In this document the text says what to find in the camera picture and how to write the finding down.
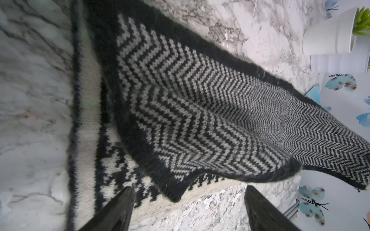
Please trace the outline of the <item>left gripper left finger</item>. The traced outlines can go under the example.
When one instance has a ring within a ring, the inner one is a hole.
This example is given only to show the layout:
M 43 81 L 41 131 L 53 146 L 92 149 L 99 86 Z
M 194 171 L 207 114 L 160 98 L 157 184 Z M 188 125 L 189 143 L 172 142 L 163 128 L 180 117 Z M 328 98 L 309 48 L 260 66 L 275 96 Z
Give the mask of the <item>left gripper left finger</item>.
M 135 205 L 134 186 L 123 188 L 80 231 L 127 231 Z

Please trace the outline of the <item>black white patterned knit scarf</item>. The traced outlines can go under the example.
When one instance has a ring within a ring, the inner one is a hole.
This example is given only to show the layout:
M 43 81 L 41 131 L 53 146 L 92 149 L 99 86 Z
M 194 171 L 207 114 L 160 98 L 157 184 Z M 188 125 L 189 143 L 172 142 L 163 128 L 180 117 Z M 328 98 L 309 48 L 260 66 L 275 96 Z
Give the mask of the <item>black white patterned knit scarf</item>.
M 143 1 L 72 1 L 70 209 L 79 231 L 121 192 L 139 220 L 236 180 L 300 170 L 365 190 L 370 144 L 294 86 Z

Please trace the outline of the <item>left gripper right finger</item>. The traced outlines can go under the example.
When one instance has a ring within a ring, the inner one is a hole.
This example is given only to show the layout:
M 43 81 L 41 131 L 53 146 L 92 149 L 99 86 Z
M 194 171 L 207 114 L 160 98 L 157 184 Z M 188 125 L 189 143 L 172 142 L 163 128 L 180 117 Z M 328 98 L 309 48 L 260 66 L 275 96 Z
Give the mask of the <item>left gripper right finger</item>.
M 247 186 L 244 201 L 251 231 L 299 231 L 254 186 Z

